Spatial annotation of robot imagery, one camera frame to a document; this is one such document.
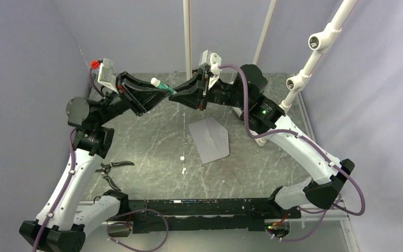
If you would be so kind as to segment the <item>green white glue stick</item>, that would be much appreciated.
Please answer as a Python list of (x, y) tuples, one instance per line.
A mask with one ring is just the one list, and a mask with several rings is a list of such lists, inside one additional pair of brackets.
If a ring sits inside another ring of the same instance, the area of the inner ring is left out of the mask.
[(156, 78), (152, 78), (150, 83), (155, 87), (155, 88), (159, 88), (159, 89), (166, 89), (168, 91), (171, 92), (171, 94), (175, 94), (176, 91), (171, 88), (169, 85), (161, 82), (160, 80), (156, 79)]

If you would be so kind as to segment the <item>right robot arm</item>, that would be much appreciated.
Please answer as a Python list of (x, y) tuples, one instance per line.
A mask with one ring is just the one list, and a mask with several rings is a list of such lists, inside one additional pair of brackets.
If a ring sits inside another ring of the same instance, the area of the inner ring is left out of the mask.
[(289, 208), (304, 204), (320, 209), (337, 206), (335, 200), (344, 184), (354, 182), (350, 174), (355, 164), (350, 159), (340, 160), (329, 154), (298, 129), (281, 106), (264, 95), (268, 81), (256, 65), (219, 68), (237, 71), (233, 83), (216, 78), (211, 85), (216, 69), (199, 67), (191, 79), (175, 88), (169, 100), (194, 110), (204, 110), (208, 103), (237, 108), (241, 110), (240, 117), (249, 137), (270, 140), (303, 166), (310, 178), (292, 186), (278, 187), (268, 204), (271, 216), (280, 218)]

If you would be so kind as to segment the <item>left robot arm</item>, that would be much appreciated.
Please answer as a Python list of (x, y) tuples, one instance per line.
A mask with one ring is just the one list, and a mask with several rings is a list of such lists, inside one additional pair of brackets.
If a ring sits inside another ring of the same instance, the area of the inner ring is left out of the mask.
[(112, 92), (101, 100), (75, 97), (67, 103), (68, 124), (73, 129), (65, 171), (36, 218), (24, 221), (19, 229), (33, 251), (80, 251), (103, 221), (121, 221), (139, 213), (132, 210), (128, 195), (114, 189), (87, 210), (76, 212), (86, 185), (112, 144), (114, 130), (105, 124), (127, 111), (142, 116), (174, 92), (157, 79), (145, 82), (126, 72), (114, 77), (111, 85)]

